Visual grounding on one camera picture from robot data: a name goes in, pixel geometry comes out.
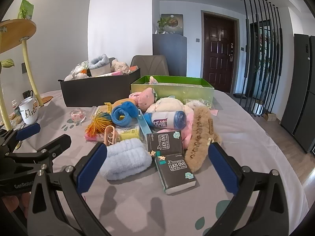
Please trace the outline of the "left human hand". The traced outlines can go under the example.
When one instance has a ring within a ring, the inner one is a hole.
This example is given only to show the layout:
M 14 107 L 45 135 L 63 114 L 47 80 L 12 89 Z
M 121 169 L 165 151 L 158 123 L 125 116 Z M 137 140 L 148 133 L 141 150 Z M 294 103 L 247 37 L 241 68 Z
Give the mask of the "left human hand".
M 10 213 L 15 211 L 19 207 L 19 205 L 22 204 L 22 206 L 24 207 L 23 213 L 25 215 L 25 218 L 28 218 L 28 208 L 29 208 L 30 198 L 31 198 L 31 193 L 27 192 L 27 193 L 23 193 L 21 197 L 17 197 L 14 195 L 5 196 L 5 197 L 2 197 L 2 200 Z

